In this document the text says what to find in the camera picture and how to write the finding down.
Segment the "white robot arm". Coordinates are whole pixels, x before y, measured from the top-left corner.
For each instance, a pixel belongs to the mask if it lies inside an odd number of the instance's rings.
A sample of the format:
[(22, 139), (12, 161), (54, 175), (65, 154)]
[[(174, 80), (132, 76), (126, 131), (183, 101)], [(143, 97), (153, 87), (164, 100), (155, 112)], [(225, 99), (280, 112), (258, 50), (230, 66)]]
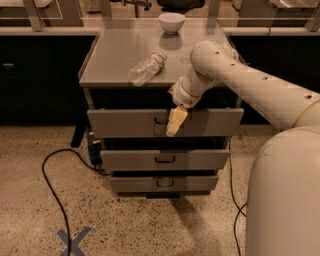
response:
[(166, 134), (223, 83), (276, 130), (258, 151), (246, 204), (246, 256), (320, 256), (320, 94), (241, 63), (214, 41), (190, 52), (191, 67), (170, 88)]

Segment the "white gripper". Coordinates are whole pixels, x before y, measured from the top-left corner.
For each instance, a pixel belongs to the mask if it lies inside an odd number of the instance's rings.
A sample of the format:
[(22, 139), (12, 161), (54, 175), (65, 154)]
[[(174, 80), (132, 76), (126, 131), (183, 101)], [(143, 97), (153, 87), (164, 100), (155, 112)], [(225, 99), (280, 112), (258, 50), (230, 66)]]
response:
[(170, 110), (166, 130), (166, 135), (173, 137), (188, 115), (186, 109), (193, 108), (200, 101), (203, 94), (202, 82), (183, 75), (168, 92), (172, 96), (173, 103), (178, 106)]

